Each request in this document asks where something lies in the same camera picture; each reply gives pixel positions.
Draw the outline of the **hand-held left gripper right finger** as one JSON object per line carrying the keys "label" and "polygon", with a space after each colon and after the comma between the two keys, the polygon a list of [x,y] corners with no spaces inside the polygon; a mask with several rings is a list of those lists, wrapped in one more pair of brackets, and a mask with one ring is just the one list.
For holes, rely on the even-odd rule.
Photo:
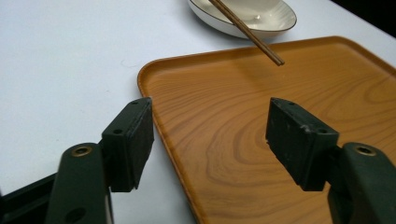
{"label": "hand-held left gripper right finger", "polygon": [[304,191],[329,184],[334,224],[396,224],[396,166],[362,143],[337,146],[339,132],[294,102],[271,98],[265,139]]}

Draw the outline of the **white bowl with dark rim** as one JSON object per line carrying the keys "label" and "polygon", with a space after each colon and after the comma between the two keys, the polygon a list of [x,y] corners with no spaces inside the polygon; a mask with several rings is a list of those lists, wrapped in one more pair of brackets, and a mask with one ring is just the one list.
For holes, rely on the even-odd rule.
{"label": "white bowl with dark rim", "polygon": [[[250,30],[261,38],[283,35],[297,23],[293,9],[283,0],[220,0]],[[209,0],[189,0],[194,14],[212,28],[227,35],[246,36]]]}

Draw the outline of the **wood-grain brown tray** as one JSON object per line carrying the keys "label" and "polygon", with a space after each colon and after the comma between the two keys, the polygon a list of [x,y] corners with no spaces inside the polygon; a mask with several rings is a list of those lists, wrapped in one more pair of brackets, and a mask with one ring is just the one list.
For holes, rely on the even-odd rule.
{"label": "wood-grain brown tray", "polygon": [[396,163],[396,65],[343,37],[157,60],[139,72],[198,224],[331,224],[325,192],[305,192],[265,140],[269,101],[292,101]]}

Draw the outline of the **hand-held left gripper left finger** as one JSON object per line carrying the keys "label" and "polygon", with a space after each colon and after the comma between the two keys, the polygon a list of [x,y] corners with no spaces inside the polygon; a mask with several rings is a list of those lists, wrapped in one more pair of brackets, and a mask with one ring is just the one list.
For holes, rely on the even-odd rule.
{"label": "hand-held left gripper left finger", "polygon": [[152,101],[134,100],[110,122],[97,143],[61,157],[45,224],[113,224],[111,194],[138,188],[154,141]]}

